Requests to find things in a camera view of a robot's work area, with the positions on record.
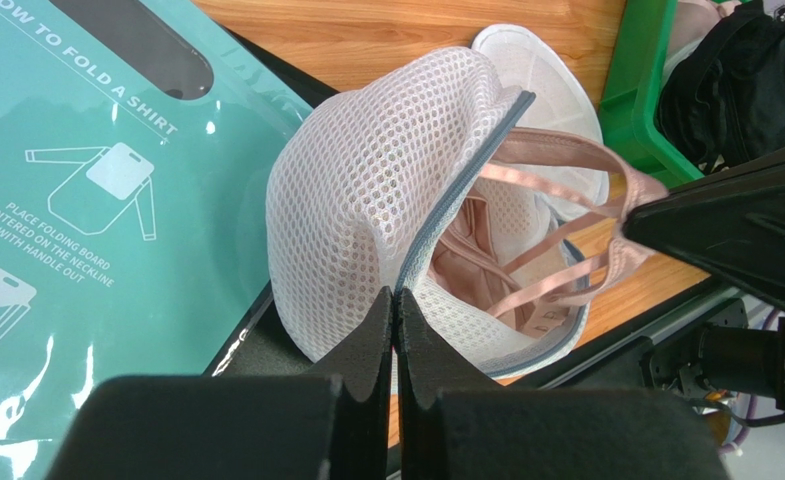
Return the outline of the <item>pink bra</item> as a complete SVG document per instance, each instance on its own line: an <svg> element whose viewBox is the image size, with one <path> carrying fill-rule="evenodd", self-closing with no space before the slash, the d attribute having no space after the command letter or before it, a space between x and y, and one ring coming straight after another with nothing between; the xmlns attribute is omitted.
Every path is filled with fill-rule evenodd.
<svg viewBox="0 0 785 480"><path fill-rule="evenodd" d="M464 303L540 339L653 252L625 238L667 188L590 139L515 128L440 237L428 276Z"/></svg>

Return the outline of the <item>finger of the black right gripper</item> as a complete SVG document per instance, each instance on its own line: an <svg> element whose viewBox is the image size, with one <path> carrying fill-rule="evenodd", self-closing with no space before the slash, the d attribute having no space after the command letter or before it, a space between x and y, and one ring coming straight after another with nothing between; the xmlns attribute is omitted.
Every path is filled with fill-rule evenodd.
<svg viewBox="0 0 785 480"><path fill-rule="evenodd" d="M633 209L622 231L785 312L785 147Z"/></svg>

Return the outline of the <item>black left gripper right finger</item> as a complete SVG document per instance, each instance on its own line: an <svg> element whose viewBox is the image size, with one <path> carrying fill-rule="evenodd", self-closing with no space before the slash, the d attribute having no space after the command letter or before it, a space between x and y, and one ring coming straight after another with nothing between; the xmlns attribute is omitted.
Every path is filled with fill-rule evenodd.
<svg viewBox="0 0 785 480"><path fill-rule="evenodd" d="M397 297L405 479L724 479L706 422L649 388L510 389Z"/></svg>

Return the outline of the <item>black bra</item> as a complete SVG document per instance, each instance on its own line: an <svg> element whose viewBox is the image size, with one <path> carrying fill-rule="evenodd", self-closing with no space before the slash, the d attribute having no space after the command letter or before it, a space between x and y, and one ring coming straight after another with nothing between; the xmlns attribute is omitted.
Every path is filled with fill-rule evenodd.
<svg viewBox="0 0 785 480"><path fill-rule="evenodd" d="M675 66L656 111L659 132L703 174L785 147L785 5L735 7Z"/></svg>

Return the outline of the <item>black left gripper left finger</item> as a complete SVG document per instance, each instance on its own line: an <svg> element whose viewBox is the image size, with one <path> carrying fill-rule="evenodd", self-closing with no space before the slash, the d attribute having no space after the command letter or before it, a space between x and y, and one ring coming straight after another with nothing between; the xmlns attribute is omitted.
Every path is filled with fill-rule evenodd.
<svg viewBox="0 0 785 480"><path fill-rule="evenodd" d="M307 371L125 376L73 421L52 479L383 479L394 295Z"/></svg>

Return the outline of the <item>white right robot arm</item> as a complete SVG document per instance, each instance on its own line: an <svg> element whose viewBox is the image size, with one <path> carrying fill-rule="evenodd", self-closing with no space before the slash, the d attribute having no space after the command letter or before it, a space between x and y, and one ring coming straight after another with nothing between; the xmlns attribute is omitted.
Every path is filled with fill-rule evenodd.
<svg viewBox="0 0 785 480"><path fill-rule="evenodd" d="M706 327L694 352L709 386L775 399L756 426L785 423L785 147L634 209L622 231L783 313L775 332Z"/></svg>

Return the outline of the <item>white mesh laundry bag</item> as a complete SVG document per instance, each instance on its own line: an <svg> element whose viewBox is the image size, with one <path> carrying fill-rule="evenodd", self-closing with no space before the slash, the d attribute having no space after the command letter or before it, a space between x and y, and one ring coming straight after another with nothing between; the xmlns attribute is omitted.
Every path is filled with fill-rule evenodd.
<svg viewBox="0 0 785 480"><path fill-rule="evenodd" d="M588 309L540 339L452 296L428 276L435 247L475 185L488 145L513 127L603 139L560 56L531 31L492 25L318 106L275 162L266 221L273 294L289 337L318 361L405 278L431 327L494 378L567 355Z"/></svg>

